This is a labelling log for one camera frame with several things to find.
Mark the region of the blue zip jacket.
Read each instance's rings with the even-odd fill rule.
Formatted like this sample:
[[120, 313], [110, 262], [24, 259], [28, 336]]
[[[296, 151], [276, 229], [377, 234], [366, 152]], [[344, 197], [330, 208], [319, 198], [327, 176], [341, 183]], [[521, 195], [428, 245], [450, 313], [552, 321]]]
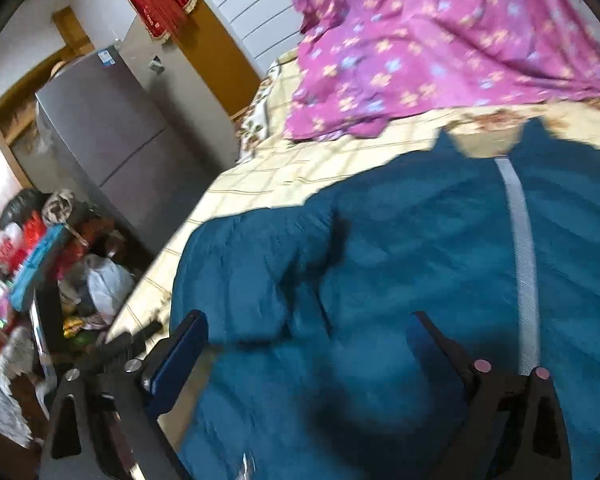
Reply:
[[422, 479], [462, 384], [416, 320], [501, 372], [545, 367], [572, 474], [600, 473], [600, 149], [530, 120], [503, 156], [427, 151], [189, 237], [171, 321], [220, 352], [180, 456], [196, 479]]

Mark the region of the white plastic bag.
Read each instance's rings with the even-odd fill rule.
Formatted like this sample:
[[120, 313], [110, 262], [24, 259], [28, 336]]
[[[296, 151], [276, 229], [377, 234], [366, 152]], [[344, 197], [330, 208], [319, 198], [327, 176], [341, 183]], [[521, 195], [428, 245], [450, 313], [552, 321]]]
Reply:
[[95, 310], [111, 323], [134, 289], [134, 276], [109, 258], [87, 255], [81, 263], [88, 296]]

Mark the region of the cluttered side table pile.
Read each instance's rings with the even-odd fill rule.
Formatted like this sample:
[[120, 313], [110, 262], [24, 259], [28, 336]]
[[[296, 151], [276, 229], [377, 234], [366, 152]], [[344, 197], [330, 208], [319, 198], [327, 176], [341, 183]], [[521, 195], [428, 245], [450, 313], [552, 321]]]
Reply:
[[61, 375], [112, 324], [95, 310], [81, 261], [109, 258], [134, 280], [150, 255], [121, 223], [68, 188], [24, 188], [0, 218], [0, 435], [40, 443]]

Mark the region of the grey refrigerator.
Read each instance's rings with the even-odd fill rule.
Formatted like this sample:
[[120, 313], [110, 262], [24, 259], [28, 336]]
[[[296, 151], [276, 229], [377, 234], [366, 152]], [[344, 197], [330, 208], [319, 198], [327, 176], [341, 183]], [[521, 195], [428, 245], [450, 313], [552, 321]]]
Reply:
[[148, 252], [166, 246], [211, 183], [115, 47], [70, 62], [36, 92], [59, 165]]

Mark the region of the cream floral bed sheet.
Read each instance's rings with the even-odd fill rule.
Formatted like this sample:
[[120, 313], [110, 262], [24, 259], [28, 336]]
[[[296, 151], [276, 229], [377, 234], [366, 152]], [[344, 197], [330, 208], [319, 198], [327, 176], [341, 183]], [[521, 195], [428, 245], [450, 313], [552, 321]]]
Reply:
[[506, 155], [519, 142], [524, 125], [536, 119], [556, 139], [600, 149], [600, 98], [442, 108], [394, 120], [375, 139], [344, 136], [330, 142], [294, 144], [284, 139], [282, 125], [298, 82], [296, 63], [285, 62], [265, 99], [272, 115], [271, 135], [258, 144], [253, 159], [225, 171], [204, 193], [138, 284], [116, 322], [117, 330], [137, 327], [152, 314], [172, 322], [178, 264], [189, 237], [204, 223], [256, 209], [300, 206], [323, 188], [385, 166], [404, 154], [429, 150], [440, 133], [452, 136], [468, 157], [494, 158]]

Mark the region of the wooden bed headboard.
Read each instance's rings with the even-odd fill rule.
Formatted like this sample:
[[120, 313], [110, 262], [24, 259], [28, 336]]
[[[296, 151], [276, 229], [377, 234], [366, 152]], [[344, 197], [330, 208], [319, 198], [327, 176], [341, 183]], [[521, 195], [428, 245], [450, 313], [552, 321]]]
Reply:
[[230, 117], [244, 110], [270, 65], [298, 46], [291, 0], [198, 0], [181, 48]]

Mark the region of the purple floral quilt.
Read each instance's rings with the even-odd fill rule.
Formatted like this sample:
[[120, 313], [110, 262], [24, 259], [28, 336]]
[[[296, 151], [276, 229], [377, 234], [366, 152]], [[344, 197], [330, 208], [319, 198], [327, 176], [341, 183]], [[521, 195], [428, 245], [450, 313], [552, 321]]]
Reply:
[[301, 80], [285, 136], [373, 138], [437, 108], [600, 96], [600, 45], [568, 0], [291, 0]]

